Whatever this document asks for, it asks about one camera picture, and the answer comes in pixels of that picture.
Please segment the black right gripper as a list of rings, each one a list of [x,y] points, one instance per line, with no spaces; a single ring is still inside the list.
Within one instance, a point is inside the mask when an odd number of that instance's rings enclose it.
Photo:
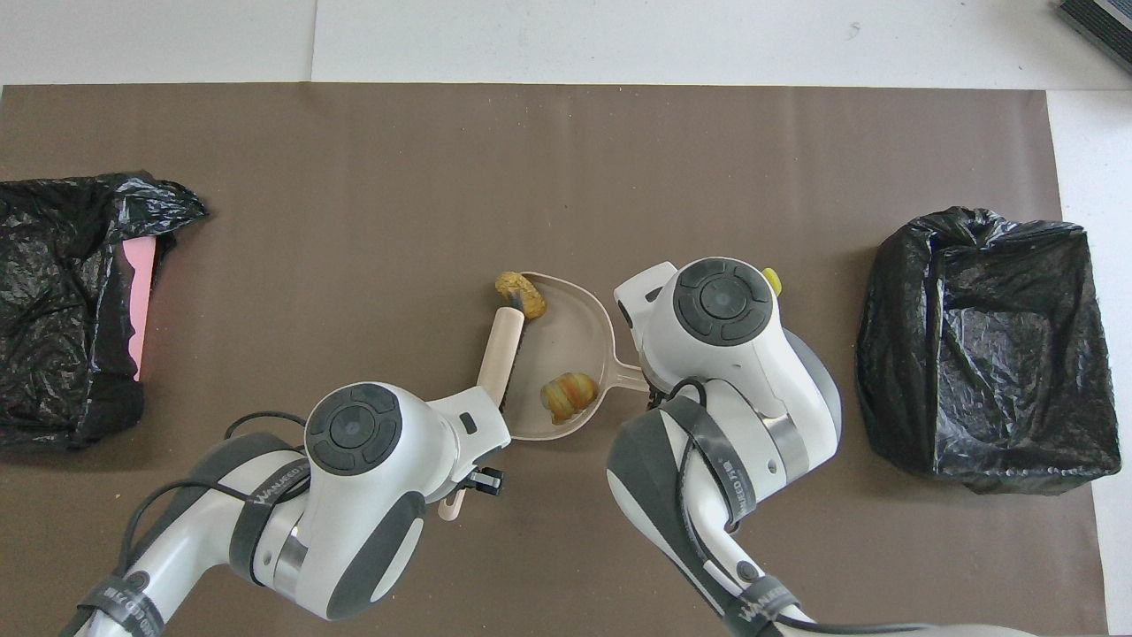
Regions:
[[[674,384],[664,379],[658,380],[651,372],[646,372],[646,408],[657,408],[659,404],[670,399]],[[484,494],[501,494],[504,480],[505,472],[501,470],[474,470],[466,477],[466,487]]]

